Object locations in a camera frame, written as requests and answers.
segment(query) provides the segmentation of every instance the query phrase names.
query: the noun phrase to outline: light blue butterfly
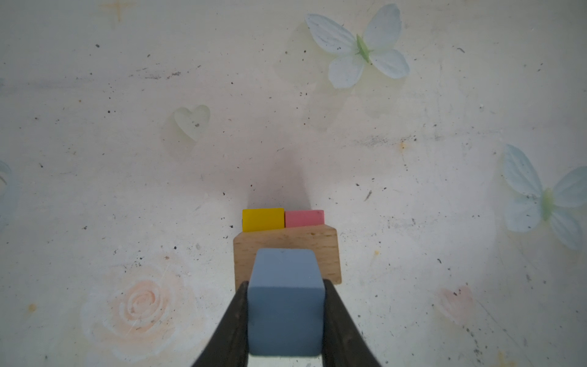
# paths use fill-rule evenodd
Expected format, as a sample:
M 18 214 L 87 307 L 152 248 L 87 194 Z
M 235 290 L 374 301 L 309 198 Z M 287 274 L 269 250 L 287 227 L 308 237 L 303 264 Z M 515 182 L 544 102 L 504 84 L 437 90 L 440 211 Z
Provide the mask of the light blue butterfly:
M 395 4 L 381 7 L 362 37 L 355 38 L 343 26 L 322 15 L 308 14 L 306 23 L 318 46 L 338 55 L 328 66 L 328 79 L 335 88 L 355 85 L 367 63 L 393 79 L 403 78 L 410 72 L 406 59 L 393 49 L 402 31 L 400 9 Z
M 522 194 L 505 209 L 505 225 L 510 231 L 528 232 L 541 220 L 548 221 L 563 244 L 572 250 L 581 249 L 581 225 L 563 208 L 576 208 L 587 203 L 587 166 L 567 173 L 554 188 L 542 190 L 530 160 L 520 149 L 507 145 L 504 177 L 515 191 Z

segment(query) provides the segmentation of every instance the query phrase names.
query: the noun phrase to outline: natural wood plank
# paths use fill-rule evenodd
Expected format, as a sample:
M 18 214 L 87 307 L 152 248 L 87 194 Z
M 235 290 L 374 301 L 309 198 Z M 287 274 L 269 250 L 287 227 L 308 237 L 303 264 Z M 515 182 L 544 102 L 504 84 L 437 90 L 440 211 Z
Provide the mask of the natural wood plank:
M 278 230 L 242 232 L 233 240 L 235 288 L 251 278 L 257 250 L 260 248 L 308 248 L 318 260 L 322 278 L 334 284 L 342 282 L 338 236 L 326 225 L 282 228 Z

